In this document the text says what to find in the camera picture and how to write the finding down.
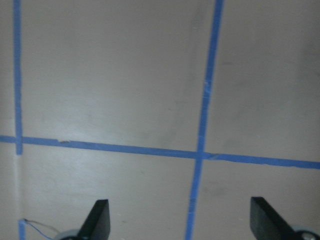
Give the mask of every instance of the floor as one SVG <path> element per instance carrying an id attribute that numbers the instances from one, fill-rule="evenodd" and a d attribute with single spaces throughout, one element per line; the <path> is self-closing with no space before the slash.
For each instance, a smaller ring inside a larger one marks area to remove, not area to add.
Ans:
<path id="1" fill-rule="evenodd" d="M 251 196 L 320 232 L 319 10 L 0 0 L 0 238 L 106 198 L 111 240 L 253 240 Z"/>

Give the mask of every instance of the vertical blue line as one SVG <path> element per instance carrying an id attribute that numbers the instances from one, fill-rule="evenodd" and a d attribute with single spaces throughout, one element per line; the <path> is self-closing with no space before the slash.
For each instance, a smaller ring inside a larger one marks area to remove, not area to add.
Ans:
<path id="1" fill-rule="evenodd" d="M 18 221 L 19 240 L 26 240 L 26 221 L 21 219 Z"/>
<path id="2" fill-rule="evenodd" d="M 16 154 L 23 152 L 21 113 L 21 0 L 13 0 L 13 79 Z"/>
<path id="3" fill-rule="evenodd" d="M 194 221 L 196 217 L 196 206 L 197 198 L 201 180 L 203 159 L 205 155 L 205 141 L 206 141 L 206 131 L 207 131 L 207 122 L 208 122 L 208 110 L 209 103 L 214 79 L 214 69 L 216 63 L 217 47 L 218 47 L 218 38 L 220 23 L 223 10 L 223 0 L 216 0 L 214 6 L 212 27 L 211 27 L 211 36 L 210 36 L 210 45 L 208 50 L 208 58 L 206 65 L 205 80 L 203 86 L 202 94 L 202 104 L 201 104 L 201 113 L 200 113 L 200 122 L 198 129 L 198 142 L 197 142 L 197 151 L 195 158 L 195 166 L 193 172 L 193 180 L 190 192 L 189 200 L 189 209 L 186 221 L 186 230 L 185 230 L 185 240 L 191 240 L 193 236 Z"/>

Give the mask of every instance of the gray floor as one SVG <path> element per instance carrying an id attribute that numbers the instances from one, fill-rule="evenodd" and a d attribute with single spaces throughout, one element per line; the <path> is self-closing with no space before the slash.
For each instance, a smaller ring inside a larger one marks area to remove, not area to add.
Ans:
<path id="1" fill-rule="evenodd" d="M 214 5 L 22 1 L 23 136 L 194 153 Z M 0 137 L 16 135 L 12 8 L 0 0 Z M 316 0 L 225 1 L 206 152 L 320 162 L 319 11 Z M 182 240 L 194 167 L 35 144 L 16 155 L 3 140 L 0 239 L 18 239 L 19 218 L 79 228 L 108 198 L 110 239 Z M 253 240 L 251 196 L 320 232 L 319 180 L 317 169 L 204 160 L 193 239 Z"/>

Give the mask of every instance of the black object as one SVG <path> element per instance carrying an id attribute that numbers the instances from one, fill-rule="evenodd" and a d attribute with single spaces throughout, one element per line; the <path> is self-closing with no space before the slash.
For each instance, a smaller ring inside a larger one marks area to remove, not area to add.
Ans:
<path id="1" fill-rule="evenodd" d="M 310 231 L 294 229 L 263 197 L 252 197 L 250 228 L 257 240 L 320 240 Z"/>
<path id="2" fill-rule="evenodd" d="M 110 234 L 109 201 L 97 200 L 76 236 L 61 240 L 107 240 Z"/>

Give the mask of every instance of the metal screw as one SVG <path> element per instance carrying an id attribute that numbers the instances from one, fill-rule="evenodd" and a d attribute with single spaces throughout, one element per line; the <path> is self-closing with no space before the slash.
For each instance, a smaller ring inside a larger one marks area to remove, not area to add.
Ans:
<path id="1" fill-rule="evenodd" d="M 302 233 L 302 238 L 303 238 L 303 240 L 316 240 L 316 237 L 308 232 Z"/>

